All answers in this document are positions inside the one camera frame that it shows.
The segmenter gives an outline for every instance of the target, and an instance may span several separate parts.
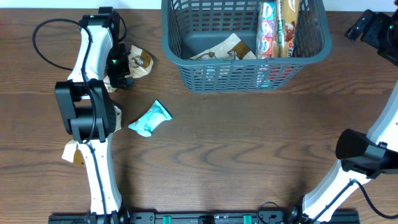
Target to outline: white wall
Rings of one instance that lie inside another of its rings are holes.
[[[115,9],[160,9],[162,0],[0,0],[0,7],[18,8],[82,8],[113,6]],[[327,11],[394,12],[394,0],[323,0]]]

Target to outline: candy wrapper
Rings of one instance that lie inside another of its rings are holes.
[[[274,56],[275,3],[271,1],[260,2],[259,8],[256,57],[257,59],[264,59]]]
[[[274,55],[277,55],[278,57],[292,57],[300,0],[276,1],[277,33],[274,39],[277,41],[278,48],[274,49]]]
[[[149,72],[152,70],[154,61],[145,50],[131,45],[130,54],[127,57],[129,59],[130,75],[126,75],[126,78],[140,78],[148,75]],[[109,93],[117,90],[117,88],[113,88],[111,86],[108,76],[104,77],[104,84]]]
[[[247,60],[256,59],[250,48],[236,35],[231,34],[222,43],[193,56],[189,60]]]
[[[277,47],[274,48],[274,55],[282,57],[285,47],[285,22],[284,22],[284,0],[276,0],[276,34],[274,40]]]
[[[137,131],[144,137],[151,137],[153,130],[163,121],[172,119],[170,113],[160,104],[158,100],[151,106],[136,122],[129,125],[129,128]]]
[[[300,8],[300,0],[284,1],[285,45],[282,51],[282,57],[293,56],[294,39],[297,29],[299,8]]]

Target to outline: wood grain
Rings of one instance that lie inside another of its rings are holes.
[[[68,72],[34,52],[31,35],[46,19],[79,20],[95,10],[0,10],[0,220],[45,223],[51,213],[84,213],[90,191],[84,168],[61,159],[66,134],[53,93]],[[264,201],[288,207],[311,191],[335,161],[346,128],[366,132],[396,80],[395,66],[376,50],[343,37],[360,13],[329,12],[330,56],[305,67],[281,90],[196,95],[161,51],[160,11],[120,10],[127,44],[150,52],[152,73],[111,97],[123,106],[124,129],[114,135],[116,180],[126,204],[166,211],[255,210]],[[54,24],[38,36],[41,51],[72,67],[80,46],[76,27]],[[151,138],[127,125],[160,100],[174,119]],[[367,184],[375,205],[396,213],[398,177]],[[362,223],[390,223],[371,211],[359,191],[343,204]]]

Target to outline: green connector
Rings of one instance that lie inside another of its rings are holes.
[[[163,217],[163,224],[172,224],[172,217]]]
[[[243,224],[251,224],[251,215],[243,216]]]

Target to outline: gray plastic basket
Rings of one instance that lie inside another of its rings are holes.
[[[186,60],[235,33],[254,53],[259,2],[264,0],[162,0],[162,48],[184,85],[195,93],[275,90],[304,65],[331,50],[322,0],[302,0],[291,58]]]

